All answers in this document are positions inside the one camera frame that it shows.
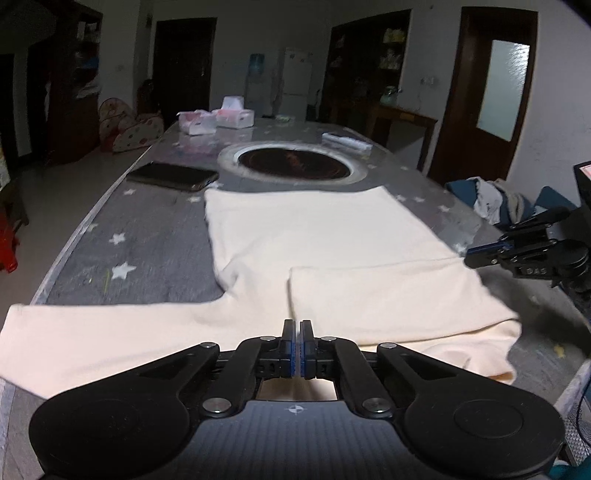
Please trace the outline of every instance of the dark doorway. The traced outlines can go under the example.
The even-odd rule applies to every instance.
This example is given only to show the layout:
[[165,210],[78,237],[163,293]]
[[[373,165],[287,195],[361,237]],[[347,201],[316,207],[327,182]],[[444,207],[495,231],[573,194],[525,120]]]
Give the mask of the dark doorway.
[[181,111],[209,110],[216,23],[186,18],[156,24],[154,89],[166,127]]
[[14,130],[13,75],[14,55],[0,55],[0,137],[4,157],[11,173],[18,165],[17,136]]
[[31,137],[32,160],[47,159],[47,82],[50,79],[50,58],[53,38],[29,47],[27,59],[27,114]]
[[428,176],[505,179],[527,110],[538,14],[464,7],[456,64]]

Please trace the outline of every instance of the round burner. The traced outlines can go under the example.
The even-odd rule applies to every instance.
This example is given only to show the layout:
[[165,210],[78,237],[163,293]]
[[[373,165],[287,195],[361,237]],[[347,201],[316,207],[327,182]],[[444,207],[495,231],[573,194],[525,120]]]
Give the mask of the round burner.
[[238,161],[260,173],[288,179],[336,180],[351,175],[347,165],[328,155],[286,148],[250,150]]
[[218,162],[241,177],[296,185],[347,185],[367,175],[360,162],[344,153],[293,142],[232,145],[222,150]]

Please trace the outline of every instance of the gray tablecloth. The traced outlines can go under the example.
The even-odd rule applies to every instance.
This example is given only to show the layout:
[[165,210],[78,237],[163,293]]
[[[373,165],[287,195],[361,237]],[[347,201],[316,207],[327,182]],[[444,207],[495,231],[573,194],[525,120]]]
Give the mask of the gray tablecloth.
[[[149,161],[164,161],[217,169],[220,180],[216,187],[234,192],[315,189],[301,184],[275,184],[238,177],[221,170],[217,156],[223,148],[237,142],[319,144],[324,132],[360,137],[334,125],[281,125],[265,120],[244,131],[219,129],[215,137],[189,138],[173,126],[140,159],[138,166]],[[498,238],[499,232],[470,208],[418,171],[400,163],[387,150],[376,145],[371,157],[357,160],[368,168],[369,174],[364,180],[322,189],[356,192],[384,185],[460,253],[471,245]],[[109,242],[114,235],[122,233],[124,242],[117,245]],[[111,280],[111,269],[125,262],[136,269],[125,281]],[[509,360],[518,372],[515,386],[555,403],[591,352],[591,336],[585,319],[562,291],[552,290],[545,282],[514,280],[500,267],[483,268],[479,273],[493,294],[521,316],[523,334],[509,353]],[[221,295],[213,274],[203,194],[123,180],[113,186],[110,195],[99,202],[72,237],[35,302],[55,305],[185,303],[215,300]],[[278,331],[281,321],[278,319]],[[0,414],[2,409],[5,414],[8,412],[12,392],[14,389],[6,385]],[[5,479],[12,480],[17,474],[20,476],[14,478],[34,478],[40,473],[27,437],[28,421],[40,403],[40,399],[16,389],[8,428]]]

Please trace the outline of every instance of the glass jar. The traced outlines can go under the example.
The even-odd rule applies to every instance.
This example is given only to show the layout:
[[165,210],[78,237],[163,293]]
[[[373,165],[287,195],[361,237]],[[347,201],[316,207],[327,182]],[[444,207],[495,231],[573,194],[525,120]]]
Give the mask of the glass jar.
[[384,106],[396,106],[398,99],[398,87],[389,86],[384,90],[380,103]]

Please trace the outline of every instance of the wooden side table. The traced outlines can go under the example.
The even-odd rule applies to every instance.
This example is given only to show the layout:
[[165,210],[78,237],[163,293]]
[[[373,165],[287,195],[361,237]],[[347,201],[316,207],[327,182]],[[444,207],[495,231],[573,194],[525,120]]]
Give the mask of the wooden side table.
[[369,114],[372,104],[365,98],[349,100],[333,100],[330,103],[330,123],[340,125],[339,114],[342,110],[355,111],[364,115]]
[[425,137],[423,138],[423,146],[421,147],[421,155],[418,159],[417,170],[422,171],[429,153],[429,146],[433,139],[433,132],[437,120],[428,116],[420,115],[419,113],[409,112],[397,107],[384,106],[379,103],[369,109],[369,117],[366,125],[365,136],[374,140],[375,124],[378,118],[384,118],[390,121],[390,124],[395,121],[408,122],[418,127],[424,127]]

